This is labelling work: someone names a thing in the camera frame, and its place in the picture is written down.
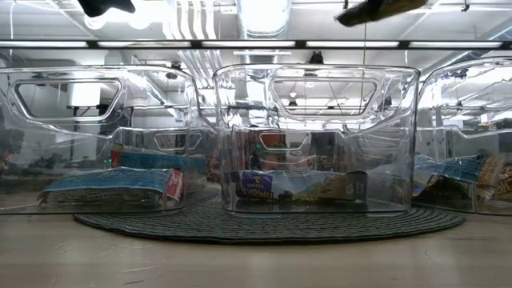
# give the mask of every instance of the round woven mat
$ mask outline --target round woven mat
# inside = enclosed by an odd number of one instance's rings
[[[430,208],[383,214],[283,214],[240,217],[224,211],[220,197],[175,212],[78,214],[89,226],[143,238],[183,242],[318,243],[405,237],[455,227],[464,217]]]

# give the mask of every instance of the wooden countertop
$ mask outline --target wooden countertop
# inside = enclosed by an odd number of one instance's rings
[[[512,217],[440,233],[325,246],[129,238],[69,215],[0,216],[0,287],[463,287],[512,283]]]

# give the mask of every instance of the plastic storage container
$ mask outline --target plastic storage container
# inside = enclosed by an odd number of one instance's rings
[[[214,84],[224,208],[407,210],[418,75],[384,66],[220,69]]]
[[[0,214],[168,210],[214,191],[213,130],[188,74],[0,70]]]
[[[463,62],[428,77],[418,106],[414,202],[512,214],[511,79],[512,58]]]

